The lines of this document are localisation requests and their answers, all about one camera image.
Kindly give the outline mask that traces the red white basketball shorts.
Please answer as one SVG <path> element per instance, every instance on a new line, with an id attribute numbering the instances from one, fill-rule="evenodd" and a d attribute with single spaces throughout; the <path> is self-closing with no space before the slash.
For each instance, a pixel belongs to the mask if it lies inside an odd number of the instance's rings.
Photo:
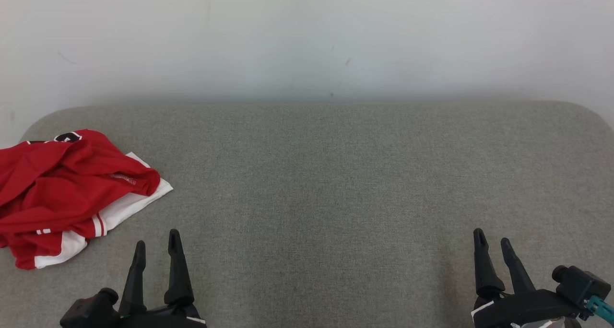
<path id="1" fill-rule="evenodd" d="M 73 232 L 49 229 L 0 234 L 0 248 L 8 248 L 18 269 L 34 270 L 66 262 L 83 251 L 88 239 Z"/>

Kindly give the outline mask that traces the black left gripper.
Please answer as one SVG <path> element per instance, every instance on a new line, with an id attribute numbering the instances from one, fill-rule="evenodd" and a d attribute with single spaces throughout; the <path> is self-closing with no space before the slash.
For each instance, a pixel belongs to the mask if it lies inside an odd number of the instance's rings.
<path id="1" fill-rule="evenodd" d="M 208 328 L 194 306 L 194 294 L 180 233 L 169 232 L 167 252 L 170 256 L 169 286 L 162 306 L 147 310 L 144 304 L 143 271 L 146 245 L 138 241 L 123 289 L 115 328 Z"/>

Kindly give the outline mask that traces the red white basketball jersey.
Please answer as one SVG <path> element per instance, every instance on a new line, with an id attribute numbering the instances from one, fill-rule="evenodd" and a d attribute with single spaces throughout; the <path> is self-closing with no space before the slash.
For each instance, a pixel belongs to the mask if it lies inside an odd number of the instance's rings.
<path id="1" fill-rule="evenodd" d="M 129 193 L 151 196 L 158 171 L 82 129 L 0 149 L 0 234 L 63 231 Z"/>

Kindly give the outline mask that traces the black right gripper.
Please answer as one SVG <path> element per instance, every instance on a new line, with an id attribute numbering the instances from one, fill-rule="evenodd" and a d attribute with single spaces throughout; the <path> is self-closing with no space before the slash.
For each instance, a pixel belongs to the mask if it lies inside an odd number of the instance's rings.
<path id="1" fill-rule="evenodd" d="M 505 290 L 489 256 L 489 244 L 480 228 L 473 231 L 474 279 L 481 299 L 499 299 Z M 491 301 L 472 312 L 475 328 L 512 328 L 513 325 L 550 321 L 560 317 L 576 318 L 581 309 L 552 291 L 535 291 L 528 272 L 508 238 L 500 241 L 514 295 Z"/>

